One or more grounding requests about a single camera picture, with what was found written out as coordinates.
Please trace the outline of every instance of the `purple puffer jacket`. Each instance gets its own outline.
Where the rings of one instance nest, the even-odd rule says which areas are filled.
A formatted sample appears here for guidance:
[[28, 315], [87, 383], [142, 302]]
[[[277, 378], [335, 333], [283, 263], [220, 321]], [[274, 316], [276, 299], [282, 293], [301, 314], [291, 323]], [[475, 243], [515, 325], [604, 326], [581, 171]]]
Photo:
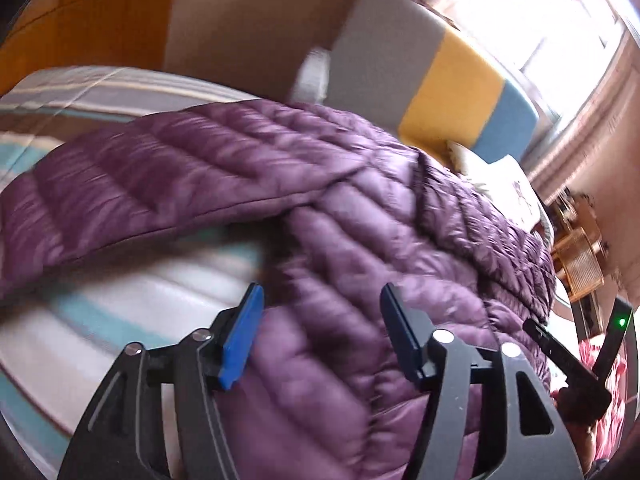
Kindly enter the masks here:
[[[362, 118], [269, 101], [110, 126], [57, 148], [0, 194], [0, 294], [144, 238], [279, 216], [289, 256], [244, 376], [220, 396], [242, 479], [399, 479], [425, 398], [396, 364], [386, 282], [464, 341], [518, 343], [546, 321], [550, 256], [475, 190]], [[459, 478], [479, 423], [470, 396]]]

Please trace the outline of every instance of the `window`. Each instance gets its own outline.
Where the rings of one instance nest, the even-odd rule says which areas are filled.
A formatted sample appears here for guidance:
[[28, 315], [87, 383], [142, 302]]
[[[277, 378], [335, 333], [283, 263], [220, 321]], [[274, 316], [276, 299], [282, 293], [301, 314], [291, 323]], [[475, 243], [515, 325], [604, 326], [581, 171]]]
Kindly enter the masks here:
[[436, 10], [514, 75], [548, 127], [586, 101], [624, 31], [607, 0], [442, 0]]

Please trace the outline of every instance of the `cushion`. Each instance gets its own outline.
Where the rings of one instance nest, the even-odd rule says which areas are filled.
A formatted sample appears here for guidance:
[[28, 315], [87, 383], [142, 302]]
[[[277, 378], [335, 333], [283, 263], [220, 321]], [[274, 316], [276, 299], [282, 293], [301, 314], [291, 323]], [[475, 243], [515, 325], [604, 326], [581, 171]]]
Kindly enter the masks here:
[[487, 164], [456, 142], [447, 143], [454, 170], [487, 197], [506, 218], [531, 231], [540, 222], [540, 201], [517, 161], [507, 155]]
[[473, 146], [503, 87], [466, 38], [418, 3], [356, 0], [332, 48], [324, 104], [446, 164], [445, 141]]
[[472, 149], [488, 162], [505, 155], [520, 160], [537, 122], [538, 113], [533, 104], [522, 88], [507, 77], [498, 104]]

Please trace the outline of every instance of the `pink fabric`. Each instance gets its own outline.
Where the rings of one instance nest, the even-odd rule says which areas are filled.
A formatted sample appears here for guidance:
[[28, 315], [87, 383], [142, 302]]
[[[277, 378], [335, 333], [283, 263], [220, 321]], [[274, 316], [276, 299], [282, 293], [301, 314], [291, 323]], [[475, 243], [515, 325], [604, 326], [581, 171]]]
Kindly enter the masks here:
[[[580, 342], [580, 360], [589, 368], [596, 362], [604, 334]], [[609, 377], [607, 378], [607, 390], [611, 392], [612, 401], [605, 416], [598, 421], [596, 427], [596, 457], [609, 459], [618, 447], [620, 432], [622, 431], [625, 417], [625, 399], [620, 393], [620, 379], [626, 371], [626, 361], [618, 355]]]

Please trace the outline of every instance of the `black bracket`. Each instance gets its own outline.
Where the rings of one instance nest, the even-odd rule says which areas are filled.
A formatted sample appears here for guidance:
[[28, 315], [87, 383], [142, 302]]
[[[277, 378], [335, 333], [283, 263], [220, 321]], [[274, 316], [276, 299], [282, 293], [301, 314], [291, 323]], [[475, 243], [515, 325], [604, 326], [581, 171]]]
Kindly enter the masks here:
[[469, 346], [425, 312], [405, 307], [391, 284], [382, 290], [380, 308], [403, 373], [430, 392], [403, 480], [454, 479], [471, 384], [482, 384], [474, 478], [582, 478], [569, 434], [519, 346]]
[[87, 407], [58, 480], [168, 480], [161, 384], [175, 385], [182, 461], [189, 480], [236, 480], [211, 390], [226, 391], [249, 354], [264, 308], [252, 283], [240, 305], [177, 345], [146, 350], [128, 344]]

